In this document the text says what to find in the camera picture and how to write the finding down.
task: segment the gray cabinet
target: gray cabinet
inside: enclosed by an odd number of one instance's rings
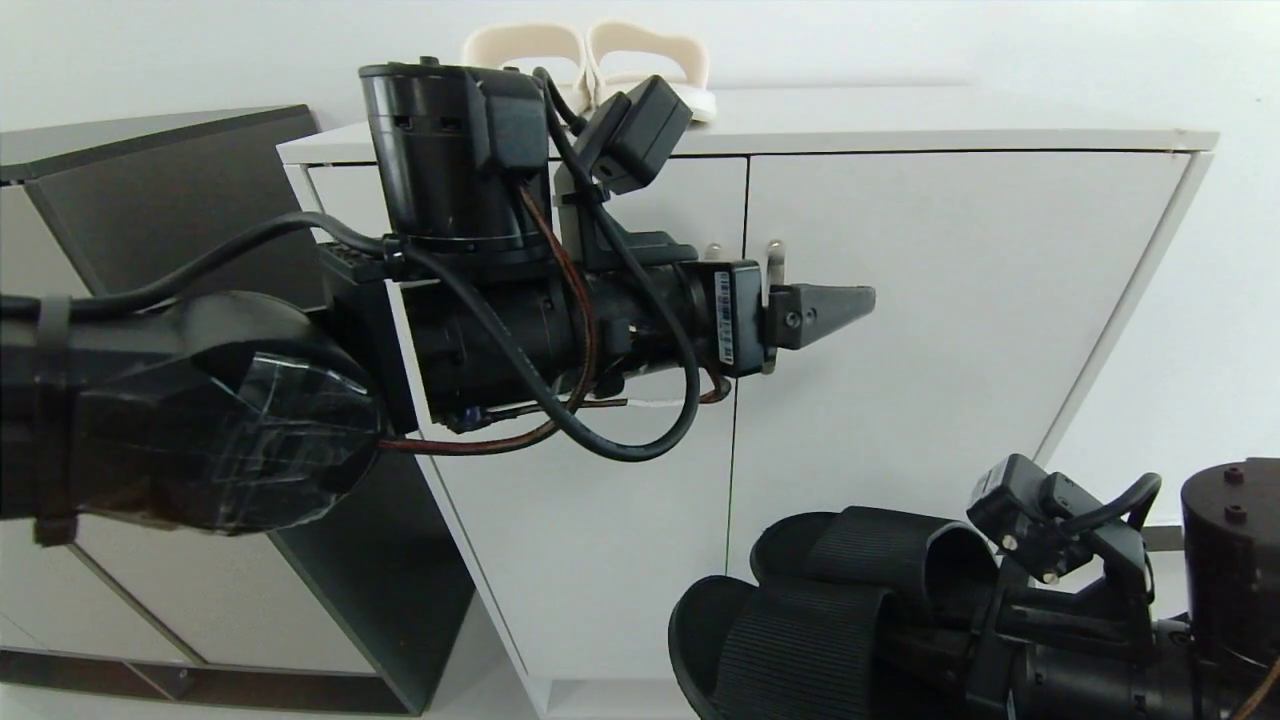
[[[964,87],[718,100],[717,120],[691,128],[653,187],[611,213],[762,263],[781,240],[790,282],[872,284],[878,307],[740,382],[653,462],[605,462],[563,437],[509,456],[421,459],[545,717],[691,716],[671,676],[667,618],[699,577],[748,577],[746,552],[772,521],[852,503],[959,516],[1001,456],[1046,457],[1216,141]],[[302,206],[387,229],[367,127],[291,142],[280,158]],[[627,392],[675,397],[678,380]],[[584,418],[640,441],[675,413]]]

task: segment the black tape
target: black tape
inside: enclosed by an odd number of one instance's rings
[[[46,297],[36,322],[36,543],[44,547],[76,539],[70,492],[72,392],[68,352],[72,299]]]

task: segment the barcode label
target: barcode label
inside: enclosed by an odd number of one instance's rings
[[[733,287],[728,273],[716,273],[716,338],[719,359],[733,364]]]

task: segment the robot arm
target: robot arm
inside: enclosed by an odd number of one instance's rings
[[[872,288],[765,286],[755,263],[699,261],[608,215],[609,196],[648,186],[690,122],[658,77],[589,123],[568,114],[571,145],[554,83],[539,77],[431,58],[360,74],[388,236],[294,213],[138,291],[4,297],[0,519],[36,518],[42,544],[73,539],[82,511],[268,530],[324,514],[378,452],[509,452],[557,430],[613,460],[652,460],[701,402],[723,398],[726,378],[874,307]],[[243,292],[173,302],[193,278],[302,227],[335,240],[317,247],[326,307]],[[680,418],[650,443],[602,438],[573,415],[622,405],[628,378],[677,366]],[[716,386],[705,396],[701,369]],[[404,437],[420,429],[419,375],[430,421],[460,436],[532,411],[548,421],[504,441]]]

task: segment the white slipper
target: white slipper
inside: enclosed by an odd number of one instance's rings
[[[557,78],[556,87],[575,113],[590,106],[586,45],[572,27],[554,23],[492,26],[472,32],[462,45],[462,64],[468,67],[502,69],[524,58],[567,58],[577,63],[577,76],[568,82]]]
[[[593,83],[593,105],[600,106],[614,92],[626,92],[654,73],[614,73],[605,76],[600,70],[600,60],[609,53],[649,53],[663,55],[676,61],[684,77],[663,76],[694,111],[694,119],[700,123],[716,118],[716,95],[707,90],[707,76],[710,73],[710,56],[707,46],[698,40],[682,35],[658,35],[637,24],[623,20],[604,20],[591,28],[586,38],[588,63]]]

